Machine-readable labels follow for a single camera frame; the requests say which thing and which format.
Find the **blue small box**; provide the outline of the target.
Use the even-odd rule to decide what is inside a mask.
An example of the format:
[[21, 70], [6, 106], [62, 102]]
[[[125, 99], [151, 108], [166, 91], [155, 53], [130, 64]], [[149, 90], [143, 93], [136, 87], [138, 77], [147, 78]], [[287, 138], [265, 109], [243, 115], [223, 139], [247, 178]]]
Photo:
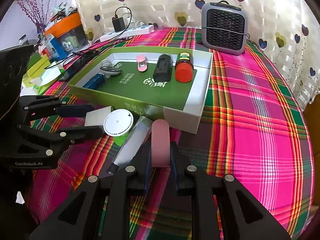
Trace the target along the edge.
[[95, 76], [93, 76], [89, 81], [87, 81], [83, 85], [83, 88], [96, 90], [102, 83], [104, 83], [104, 81], [105, 81], [104, 74], [98, 73]]

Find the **white power strip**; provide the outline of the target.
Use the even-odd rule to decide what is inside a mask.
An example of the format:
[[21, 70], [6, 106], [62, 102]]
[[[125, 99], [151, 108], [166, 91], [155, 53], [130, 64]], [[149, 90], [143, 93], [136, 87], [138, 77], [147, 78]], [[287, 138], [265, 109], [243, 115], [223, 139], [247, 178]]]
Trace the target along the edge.
[[155, 31], [154, 25], [143, 25], [138, 28], [131, 28], [127, 29], [126, 31], [120, 31], [120, 32], [109, 32], [101, 37], [98, 38], [100, 42], [112, 40], [112, 39], [118, 39], [118, 38], [123, 38], [123, 37], [130, 37], [130, 36], [136, 36], [136, 35], [145, 35], [145, 34], [150, 34]]

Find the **black flat phone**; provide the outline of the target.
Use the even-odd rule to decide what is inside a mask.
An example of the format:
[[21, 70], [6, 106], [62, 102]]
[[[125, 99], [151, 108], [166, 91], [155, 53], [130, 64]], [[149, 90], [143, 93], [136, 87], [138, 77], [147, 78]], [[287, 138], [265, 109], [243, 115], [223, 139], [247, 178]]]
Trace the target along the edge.
[[89, 61], [100, 54], [98, 50], [85, 50], [74, 53], [78, 58], [66, 69], [59, 78], [61, 82], [68, 82], [75, 74], [77, 74]]

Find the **pink stapler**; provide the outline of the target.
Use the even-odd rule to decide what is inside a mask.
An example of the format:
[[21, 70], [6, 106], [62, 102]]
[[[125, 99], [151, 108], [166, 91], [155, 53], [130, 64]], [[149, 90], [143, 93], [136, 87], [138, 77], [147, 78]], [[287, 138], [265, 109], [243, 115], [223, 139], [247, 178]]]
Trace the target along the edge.
[[148, 68], [146, 57], [144, 55], [136, 56], [137, 69], [139, 72], [145, 72]]

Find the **orange lid storage box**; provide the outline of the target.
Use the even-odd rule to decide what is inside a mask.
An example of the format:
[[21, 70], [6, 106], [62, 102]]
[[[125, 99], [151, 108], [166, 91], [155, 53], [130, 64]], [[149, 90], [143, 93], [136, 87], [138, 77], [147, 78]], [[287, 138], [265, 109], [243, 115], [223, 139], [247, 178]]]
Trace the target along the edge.
[[78, 12], [52, 25], [45, 31], [45, 35], [53, 35], [68, 55], [88, 46], [87, 36]]

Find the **silver flat box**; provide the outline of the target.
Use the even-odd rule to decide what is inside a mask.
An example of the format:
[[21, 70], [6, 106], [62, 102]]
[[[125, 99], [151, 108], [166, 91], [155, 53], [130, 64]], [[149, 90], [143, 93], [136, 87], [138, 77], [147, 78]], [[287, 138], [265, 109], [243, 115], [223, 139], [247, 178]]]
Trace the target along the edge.
[[107, 169], [108, 174], [114, 175], [119, 169], [129, 165], [140, 147], [150, 136], [152, 123], [152, 120], [143, 115], [139, 117], [117, 155], [112, 160], [111, 165]]

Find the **white round disc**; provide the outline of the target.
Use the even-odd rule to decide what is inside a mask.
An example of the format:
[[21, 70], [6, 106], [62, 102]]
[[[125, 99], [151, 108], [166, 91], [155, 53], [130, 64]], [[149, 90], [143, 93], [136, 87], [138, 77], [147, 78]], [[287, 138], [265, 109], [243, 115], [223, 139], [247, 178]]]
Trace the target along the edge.
[[120, 137], [126, 134], [132, 125], [132, 113], [127, 109], [116, 109], [105, 118], [103, 128], [107, 135]]

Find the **black rectangular device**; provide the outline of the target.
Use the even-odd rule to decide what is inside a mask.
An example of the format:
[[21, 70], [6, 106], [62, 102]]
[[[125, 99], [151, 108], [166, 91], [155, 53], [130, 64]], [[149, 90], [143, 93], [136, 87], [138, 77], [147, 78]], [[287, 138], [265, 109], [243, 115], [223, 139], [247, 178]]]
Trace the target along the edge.
[[153, 72], [155, 82], [170, 82], [172, 75], [172, 57], [168, 54], [162, 54], [157, 61]]

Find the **clear glass jar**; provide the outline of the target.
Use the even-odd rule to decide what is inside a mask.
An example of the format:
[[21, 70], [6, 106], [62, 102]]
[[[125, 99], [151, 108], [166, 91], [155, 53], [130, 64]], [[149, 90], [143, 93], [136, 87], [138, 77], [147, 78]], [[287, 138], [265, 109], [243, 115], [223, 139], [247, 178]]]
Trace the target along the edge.
[[18, 44], [23, 46], [23, 45], [28, 45], [29, 44], [29, 41], [27, 39], [27, 36], [26, 35], [23, 35], [19, 38], [18, 40]]

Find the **purple branch decoration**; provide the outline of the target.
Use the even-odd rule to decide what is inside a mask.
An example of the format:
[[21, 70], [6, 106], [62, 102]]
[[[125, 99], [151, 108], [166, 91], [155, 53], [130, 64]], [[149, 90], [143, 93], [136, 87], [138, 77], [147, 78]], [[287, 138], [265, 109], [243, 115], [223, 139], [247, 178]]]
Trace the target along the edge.
[[37, 33], [45, 32], [48, 22], [49, 5], [51, 0], [16, 0], [27, 18], [35, 25]]

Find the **blue carton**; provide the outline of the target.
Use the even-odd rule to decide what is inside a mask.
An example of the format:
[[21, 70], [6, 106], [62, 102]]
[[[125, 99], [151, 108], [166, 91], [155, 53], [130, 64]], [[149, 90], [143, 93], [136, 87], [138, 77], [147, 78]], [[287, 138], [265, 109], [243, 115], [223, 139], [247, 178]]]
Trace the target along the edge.
[[62, 48], [61, 44], [52, 34], [48, 34], [46, 36], [45, 45], [51, 57], [55, 61], [60, 61], [67, 57], [65, 50]]

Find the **black power adapter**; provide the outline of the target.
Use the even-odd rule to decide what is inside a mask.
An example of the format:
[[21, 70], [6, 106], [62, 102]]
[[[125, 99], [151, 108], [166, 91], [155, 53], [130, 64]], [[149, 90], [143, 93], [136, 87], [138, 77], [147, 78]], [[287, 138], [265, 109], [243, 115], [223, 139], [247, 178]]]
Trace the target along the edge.
[[122, 17], [113, 17], [112, 18], [112, 24], [114, 27], [114, 31], [120, 32], [120, 31], [124, 31], [125, 30], [125, 23], [124, 23], [124, 19]]

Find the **white square box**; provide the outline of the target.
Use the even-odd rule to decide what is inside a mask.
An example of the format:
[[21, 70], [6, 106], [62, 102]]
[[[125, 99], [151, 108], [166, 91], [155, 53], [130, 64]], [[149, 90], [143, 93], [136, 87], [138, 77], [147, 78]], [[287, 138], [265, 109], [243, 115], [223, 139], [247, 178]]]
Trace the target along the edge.
[[103, 126], [106, 117], [112, 112], [112, 106], [103, 107], [86, 113], [85, 126]]

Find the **white tissue pack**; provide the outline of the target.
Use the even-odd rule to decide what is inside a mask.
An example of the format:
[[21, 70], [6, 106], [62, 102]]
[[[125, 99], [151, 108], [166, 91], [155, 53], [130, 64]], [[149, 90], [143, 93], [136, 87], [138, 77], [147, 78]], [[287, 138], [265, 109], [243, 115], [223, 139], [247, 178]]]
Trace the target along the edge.
[[44, 73], [31, 79], [32, 90], [36, 95], [43, 95], [64, 73], [65, 71], [56, 66], [44, 71]]

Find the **grey space heater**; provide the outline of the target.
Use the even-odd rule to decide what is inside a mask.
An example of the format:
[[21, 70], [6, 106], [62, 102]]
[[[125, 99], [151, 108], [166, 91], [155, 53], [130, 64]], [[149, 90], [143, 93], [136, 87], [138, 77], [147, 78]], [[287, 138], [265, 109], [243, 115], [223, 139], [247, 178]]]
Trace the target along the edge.
[[240, 55], [247, 41], [247, 15], [226, 1], [205, 3], [201, 9], [201, 34], [205, 47]]

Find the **pink rounded case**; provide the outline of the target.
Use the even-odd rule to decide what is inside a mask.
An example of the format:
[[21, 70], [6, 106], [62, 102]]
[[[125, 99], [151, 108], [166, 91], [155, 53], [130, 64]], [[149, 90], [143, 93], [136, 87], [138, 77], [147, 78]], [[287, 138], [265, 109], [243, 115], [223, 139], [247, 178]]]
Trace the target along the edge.
[[152, 167], [170, 166], [169, 124], [163, 119], [158, 119], [152, 123], [151, 163]]

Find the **plaid tablecloth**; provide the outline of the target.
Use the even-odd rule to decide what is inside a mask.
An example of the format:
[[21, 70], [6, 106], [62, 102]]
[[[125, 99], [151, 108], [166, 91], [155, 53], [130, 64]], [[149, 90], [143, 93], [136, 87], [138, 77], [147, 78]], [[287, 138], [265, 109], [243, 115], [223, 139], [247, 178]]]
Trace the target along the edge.
[[[233, 174], [297, 239], [307, 227], [314, 193], [312, 146], [303, 112], [258, 46], [233, 56], [201, 46], [200, 31], [159, 28], [117, 47], [177, 47], [213, 53], [212, 74], [197, 134], [172, 129], [171, 140], [208, 174]], [[25, 194], [39, 224], [92, 174], [103, 176], [119, 147], [108, 135], [71, 146], [54, 170], [33, 172]], [[152, 171], [150, 191], [133, 197], [130, 239], [191, 239], [190, 203], [169, 195], [169, 170]]]

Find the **grey round suction mount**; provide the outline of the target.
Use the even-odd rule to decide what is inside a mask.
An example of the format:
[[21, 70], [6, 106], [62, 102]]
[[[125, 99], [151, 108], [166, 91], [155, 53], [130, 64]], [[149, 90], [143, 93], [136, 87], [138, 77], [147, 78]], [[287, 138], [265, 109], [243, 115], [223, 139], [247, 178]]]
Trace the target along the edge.
[[112, 76], [121, 74], [122, 70], [118, 67], [114, 67], [109, 60], [103, 60], [100, 63], [100, 72], [106, 79], [109, 79]]

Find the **red lid brown jar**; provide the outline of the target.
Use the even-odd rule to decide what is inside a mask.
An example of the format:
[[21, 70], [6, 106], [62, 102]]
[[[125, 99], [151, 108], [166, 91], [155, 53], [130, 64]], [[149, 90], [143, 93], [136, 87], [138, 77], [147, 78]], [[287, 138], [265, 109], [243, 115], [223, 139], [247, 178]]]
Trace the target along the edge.
[[193, 56], [189, 52], [181, 52], [175, 64], [175, 79], [181, 83], [189, 83], [193, 79]]

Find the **green and white box tray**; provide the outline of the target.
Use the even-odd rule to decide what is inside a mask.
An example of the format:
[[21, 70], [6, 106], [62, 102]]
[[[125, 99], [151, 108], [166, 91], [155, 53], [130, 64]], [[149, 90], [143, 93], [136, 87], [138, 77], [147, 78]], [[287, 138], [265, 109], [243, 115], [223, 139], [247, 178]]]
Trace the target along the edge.
[[[70, 91], [78, 98], [95, 105], [127, 109], [131, 113], [146, 116], [151, 120], [164, 119], [169, 126], [196, 134], [201, 120], [209, 88], [212, 53], [188, 50], [193, 56], [193, 79], [189, 83], [155, 82], [153, 72], [162, 54], [177, 59], [184, 50], [171, 47], [118, 47], [109, 49], [80, 70], [69, 82]], [[144, 55], [147, 70], [139, 72], [136, 56]], [[121, 74], [105, 78], [96, 90], [83, 85], [100, 72], [100, 63], [109, 60]]]

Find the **heart pattern curtain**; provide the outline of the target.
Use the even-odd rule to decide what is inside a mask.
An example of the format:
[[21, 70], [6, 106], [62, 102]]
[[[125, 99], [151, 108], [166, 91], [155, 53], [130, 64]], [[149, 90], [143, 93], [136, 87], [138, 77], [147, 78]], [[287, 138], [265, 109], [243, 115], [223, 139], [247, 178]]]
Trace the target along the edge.
[[276, 65], [301, 108], [319, 94], [319, 22], [305, 0], [75, 0], [85, 31], [99, 38], [125, 21], [158, 27], [201, 26], [205, 3], [226, 1], [243, 9], [248, 33]]

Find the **yellow green box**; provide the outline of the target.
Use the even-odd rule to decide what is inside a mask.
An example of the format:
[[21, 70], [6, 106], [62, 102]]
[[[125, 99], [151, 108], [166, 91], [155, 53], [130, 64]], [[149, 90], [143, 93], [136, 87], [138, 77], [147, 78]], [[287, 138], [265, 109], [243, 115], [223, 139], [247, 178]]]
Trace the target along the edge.
[[50, 65], [50, 61], [46, 54], [43, 56], [40, 56], [39, 53], [34, 53], [30, 57], [30, 60], [27, 66], [27, 72], [23, 76], [22, 82], [25, 85], [25, 87], [27, 88], [32, 87], [34, 85], [31, 82], [32, 79], [40, 77], [44, 73], [45, 68], [48, 67], [49, 65]]

